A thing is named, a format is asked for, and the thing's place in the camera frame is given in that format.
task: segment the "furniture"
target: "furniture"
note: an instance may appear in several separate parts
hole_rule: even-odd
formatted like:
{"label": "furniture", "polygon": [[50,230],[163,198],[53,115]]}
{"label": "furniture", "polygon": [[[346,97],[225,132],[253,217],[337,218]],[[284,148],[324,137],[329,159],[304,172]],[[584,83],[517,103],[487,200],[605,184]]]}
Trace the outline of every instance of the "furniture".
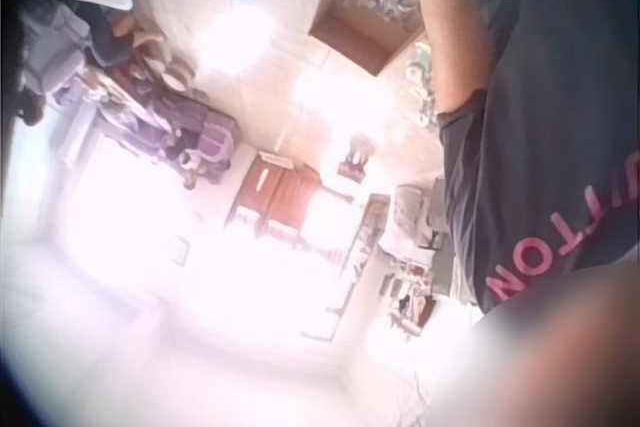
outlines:
{"label": "furniture", "polygon": [[322,186],[320,175],[307,165],[285,169],[256,156],[236,196],[227,222],[236,214],[252,212],[256,233],[271,228],[300,232],[313,195]]}

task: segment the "wall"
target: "wall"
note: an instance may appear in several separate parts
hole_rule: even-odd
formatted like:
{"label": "wall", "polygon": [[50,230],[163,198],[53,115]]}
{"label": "wall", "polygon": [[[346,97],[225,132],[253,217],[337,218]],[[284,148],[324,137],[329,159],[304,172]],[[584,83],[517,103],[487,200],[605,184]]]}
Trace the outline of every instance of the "wall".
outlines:
{"label": "wall", "polygon": [[240,144],[231,159],[231,169],[225,174],[221,184],[212,185],[200,181],[194,191],[185,191],[187,208],[196,213],[207,224],[208,229],[217,230],[224,226],[231,205],[257,153],[252,146]]}
{"label": "wall", "polygon": [[334,378],[216,348],[175,307],[114,296],[51,245],[2,260],[2,353],[49,425],[362,425]]}
{"label": "wall", "polygon": [[49,108],[38,125],[16,119],[7,173],[2,243],[28,242],[46,234],[47,203],[58,193],[65,169],[57,158],[71,119]]}

